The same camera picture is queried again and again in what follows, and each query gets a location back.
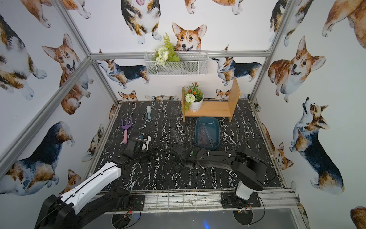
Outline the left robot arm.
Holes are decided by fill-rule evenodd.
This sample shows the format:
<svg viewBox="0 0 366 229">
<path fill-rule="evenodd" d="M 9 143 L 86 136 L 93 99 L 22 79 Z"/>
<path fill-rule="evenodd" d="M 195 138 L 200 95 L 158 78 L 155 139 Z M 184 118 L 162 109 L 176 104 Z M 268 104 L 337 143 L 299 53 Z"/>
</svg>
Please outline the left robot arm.
<svg viewBox="0 0 366 229">
<path fill-rule="evenodd" d="M 59 197 L 49 196 L 43 202 L 35 228 L 81 229 L 108 211 L 131 209 L 134 204 L 130 193 L 123 188 L 115 188 L 99 198 L 96 195 L 118 179 L 126 166 L 151 161 L 151 140 L 151 136 L 142 135 L 131 138 L 123 152 L 115 154 L 80 185 Z"/>
</svg>

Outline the teal plastic storage box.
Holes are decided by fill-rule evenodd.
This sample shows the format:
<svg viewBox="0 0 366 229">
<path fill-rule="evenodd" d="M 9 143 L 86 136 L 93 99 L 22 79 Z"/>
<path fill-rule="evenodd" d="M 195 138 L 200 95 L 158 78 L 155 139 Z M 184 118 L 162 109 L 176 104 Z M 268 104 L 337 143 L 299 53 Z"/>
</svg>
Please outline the teal plastic storage box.
<svg viewBox="0 0 366 229">
<path fill-rule="evenodd" d="M 199 127 L 200 124 L 206 125 L 208 134 L 210 135 L 211 141 L 213 143 L 213 145 L 211 147 L 204 147 L 204 149 L 216 150 L 221 144 L 220 126 L 219 126 L 218 119 L 216 119 L 214 117 L 199 117 L 196 120 L 194 142 L 195 142 L 195 145 L 198 147 L 201 147 L 198 145 L 198 136 L 200 134 L 200 127 Z"/>
</svg>

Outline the smoky large triangle ruler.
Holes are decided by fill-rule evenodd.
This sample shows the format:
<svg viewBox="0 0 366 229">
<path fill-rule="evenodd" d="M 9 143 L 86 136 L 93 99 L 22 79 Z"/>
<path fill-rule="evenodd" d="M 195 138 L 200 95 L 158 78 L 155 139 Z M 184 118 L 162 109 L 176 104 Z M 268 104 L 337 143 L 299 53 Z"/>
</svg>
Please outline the smoky large triangle ruler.
<svg viewBox="0 0 366 229">
<path fill-rule="evenodd" d="M 200 124 L 200 134 L 198 136 L 198 145 L 201 147 L 211 147 L 213 145 L 211 137 L 205 124 Z"/>
</svg>

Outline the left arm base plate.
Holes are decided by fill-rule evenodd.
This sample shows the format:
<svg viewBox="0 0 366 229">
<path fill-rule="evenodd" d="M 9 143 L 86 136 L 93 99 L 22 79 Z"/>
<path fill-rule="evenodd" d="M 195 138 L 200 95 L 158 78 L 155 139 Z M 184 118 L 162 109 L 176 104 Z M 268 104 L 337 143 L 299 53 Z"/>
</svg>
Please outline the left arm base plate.
<svg viewBox="0 0 366 229">
<path fill-rule="evenodd" d="M 129 195 L 128 197 L 122 197 L 117 201 L 117 205 L 107 212 L 119 212 L 119 211 L 142 211 L 144 209 L 145 195 Z"/>
</svg>

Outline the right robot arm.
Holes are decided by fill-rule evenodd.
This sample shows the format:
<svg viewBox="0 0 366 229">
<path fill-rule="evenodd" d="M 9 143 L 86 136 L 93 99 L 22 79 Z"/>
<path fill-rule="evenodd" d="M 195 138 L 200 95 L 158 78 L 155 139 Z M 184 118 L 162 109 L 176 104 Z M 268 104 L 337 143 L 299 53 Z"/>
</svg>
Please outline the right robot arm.
<svg viewBox="0 0 366 229">
<path fill-rule="evenodd" d="M 174 144 L 170 155 L 181 168 L 203 169 L 207 167 L 230 170 L 239 179 L 236 196 L 249 200 L 253 192 L 263 191 L 269 163 L 248 148 L 231 151 L 214 151 L 204 148 L 184 149 Z"/>
</svg>

